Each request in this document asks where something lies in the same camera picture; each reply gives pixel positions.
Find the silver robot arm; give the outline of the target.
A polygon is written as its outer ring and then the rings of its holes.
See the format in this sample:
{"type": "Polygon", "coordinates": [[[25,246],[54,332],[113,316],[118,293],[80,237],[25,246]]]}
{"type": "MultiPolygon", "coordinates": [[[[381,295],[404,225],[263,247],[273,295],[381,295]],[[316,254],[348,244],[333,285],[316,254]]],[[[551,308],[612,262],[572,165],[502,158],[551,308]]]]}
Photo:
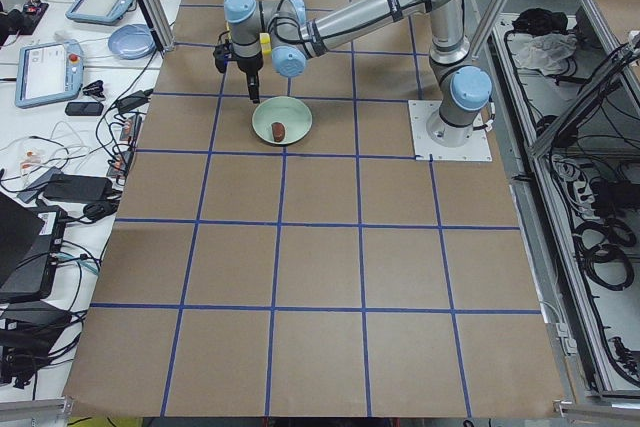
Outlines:
{"type": "Polygon", "coordinates": [[[429,137],[444,147],[464,145],[489,103],[488,74],[466,61],[470,42],[463,0],[358,0],[317,19],[307,17],[303,0],[224,0],[223,7],[228,38],[214,48],[215,66],[225,72],[236,63],[253,103],[260,100],[261,35],[270,39],[273,68],[293,78],[304,72],[309,59],[415,13],[430,18],[430,66],[442,92],[440,107],[426,123],[429,137]]]}

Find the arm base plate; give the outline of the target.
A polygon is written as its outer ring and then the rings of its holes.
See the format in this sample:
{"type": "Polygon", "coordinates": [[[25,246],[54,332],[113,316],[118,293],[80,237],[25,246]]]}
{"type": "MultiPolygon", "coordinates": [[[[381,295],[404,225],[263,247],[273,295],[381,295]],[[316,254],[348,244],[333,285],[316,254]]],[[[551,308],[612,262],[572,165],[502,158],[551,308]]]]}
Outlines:
{"type": "Polygon", "coordinates": [[[418,161],[491,162],[487,128],[477,113],[470,126],[458,128],[440,118],[441,102],[408,102],[414,158],[418,161]]]}

